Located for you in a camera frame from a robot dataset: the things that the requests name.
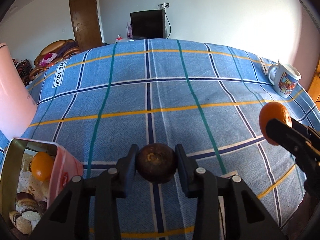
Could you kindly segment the orange mandarin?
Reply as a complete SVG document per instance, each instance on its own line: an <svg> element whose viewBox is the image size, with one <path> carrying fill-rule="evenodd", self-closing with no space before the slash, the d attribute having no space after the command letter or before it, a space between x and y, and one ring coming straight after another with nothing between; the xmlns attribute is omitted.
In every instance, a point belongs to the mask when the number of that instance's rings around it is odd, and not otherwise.
<svg viewBox="0 0 320 240"><path fill-rule="evenodd" d="M50 180L54 166L54 159L46 152L37 152L31 162L31 174L38 181Z"/></svg>
<svg viewBox="0 0 320 240"><path fill-rule="evenodd" d="M268 102L260 111L259 114L259 126L260 130L265 137L266 141L274 146L278 146L274 140L269 138L266 133L266 125L272 119L278 119L282 123L292 128L292 120L287 108L279 102Z"/></svg>

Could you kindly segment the dark brown passion fruit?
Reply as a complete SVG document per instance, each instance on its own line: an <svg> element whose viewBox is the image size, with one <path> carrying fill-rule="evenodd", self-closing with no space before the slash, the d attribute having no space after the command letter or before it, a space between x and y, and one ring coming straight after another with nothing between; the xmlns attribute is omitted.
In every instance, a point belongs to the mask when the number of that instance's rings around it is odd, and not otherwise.
<svg viewBox="0 0 320 240"><path fill-rule="evenodd" d="M178 157L175 151L165 144L154 143L144 146L136 154L135 168L147 181L165 184L176 173Z"/></svg>

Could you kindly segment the colourful printed white mug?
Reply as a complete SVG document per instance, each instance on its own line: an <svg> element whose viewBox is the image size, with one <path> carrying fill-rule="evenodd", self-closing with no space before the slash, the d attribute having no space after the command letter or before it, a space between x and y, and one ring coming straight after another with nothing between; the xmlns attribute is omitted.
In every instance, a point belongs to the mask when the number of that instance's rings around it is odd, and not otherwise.
<svg viewBox="0 0 320 240"><path fill-rule="evenodd" d="M268 79L282 98L288 98L301 79L300 72L289 63L273 64L268 69Z"/></svg>

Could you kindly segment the pink metal tin box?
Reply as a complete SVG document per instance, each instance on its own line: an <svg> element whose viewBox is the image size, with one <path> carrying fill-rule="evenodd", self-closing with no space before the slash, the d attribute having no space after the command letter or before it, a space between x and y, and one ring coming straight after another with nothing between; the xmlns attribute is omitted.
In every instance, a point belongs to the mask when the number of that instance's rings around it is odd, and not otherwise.
<svg viewBox="0 0 320 240"><path fill-rule="evenodd" d="M39 181L29 171L30 162L38 152L47 153L54 161L52 175L45 181ZM19 210L16 194L31 193L36 201L44 200L50 205L67 183L83 172L82 163L56 142L12 138L1 165L1 215L4 221L10 224L9 212Z"/></svg>

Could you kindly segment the blue plaid tablecloth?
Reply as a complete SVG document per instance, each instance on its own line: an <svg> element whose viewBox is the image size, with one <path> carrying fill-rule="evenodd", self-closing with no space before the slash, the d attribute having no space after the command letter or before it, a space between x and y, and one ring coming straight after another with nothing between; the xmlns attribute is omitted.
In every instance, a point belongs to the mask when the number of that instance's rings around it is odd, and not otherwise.
<svg viewBox="0 0 320 240"><path fill-rule="evenodd" d="M37 110L19 138L63 146L82 163L84 179L115 167L133 144L174 151L181 144L213 175L240 176L284 239L319 239L319 199L306 191L296 157L269 144L259 126L261 109L275 101L319 132L319 110L299 82L288 98L272 87L268 69L276 63L229 46L180 40L89 49L33 80L21 78ZM36 202L42 218L50 205ZM178 168L165 184L136 170L129 194L117 199L120 239L193 239L196 209L197 198L182 191ZM32 232L40 220L30 221ZM1 239L30 235L1 215Z"/></svg>

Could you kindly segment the white electric kettle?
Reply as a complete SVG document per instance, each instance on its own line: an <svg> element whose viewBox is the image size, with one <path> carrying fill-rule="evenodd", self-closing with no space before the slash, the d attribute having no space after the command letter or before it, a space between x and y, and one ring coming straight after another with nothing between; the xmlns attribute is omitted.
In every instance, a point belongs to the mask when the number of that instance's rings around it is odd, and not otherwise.
<svg viewBox="0 0 320 240"><path fill-rule="evenodd" d="M8 45L0 50L1 132L8 139L19 138L31 124L37 105L23 84Z"/></svg>

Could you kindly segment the black television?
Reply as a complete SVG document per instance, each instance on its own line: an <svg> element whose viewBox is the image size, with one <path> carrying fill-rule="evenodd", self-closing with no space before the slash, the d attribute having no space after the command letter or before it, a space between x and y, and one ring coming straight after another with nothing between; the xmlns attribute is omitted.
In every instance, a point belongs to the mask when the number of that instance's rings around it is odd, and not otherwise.
<svg viewBox="0 0 320 240"><path fill-rule="evenodd" d="M164 9L131 12L130 20L134 40L166 38Z"/></svg>

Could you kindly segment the brown wooden door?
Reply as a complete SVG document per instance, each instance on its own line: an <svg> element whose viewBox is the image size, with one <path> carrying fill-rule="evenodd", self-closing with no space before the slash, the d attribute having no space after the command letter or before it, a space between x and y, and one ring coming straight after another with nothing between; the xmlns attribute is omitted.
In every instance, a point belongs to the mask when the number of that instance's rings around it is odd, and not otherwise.
<svg viewBox="0 0 320 240"><path fill-rule="evenodd" d="M97 0L69 0L75 41L82 51L102 46Z"/></svg>

